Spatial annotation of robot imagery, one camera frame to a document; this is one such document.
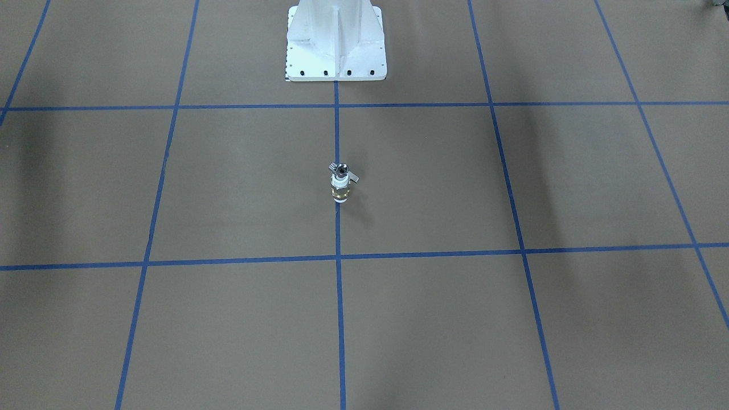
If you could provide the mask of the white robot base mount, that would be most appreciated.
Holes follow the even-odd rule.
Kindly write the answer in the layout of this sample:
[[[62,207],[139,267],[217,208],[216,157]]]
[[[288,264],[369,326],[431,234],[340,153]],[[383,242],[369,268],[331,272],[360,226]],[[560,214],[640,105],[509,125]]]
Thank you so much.
[[[300,1],[287,11],[286,81],[387,77],[383,11],[370,1]]]

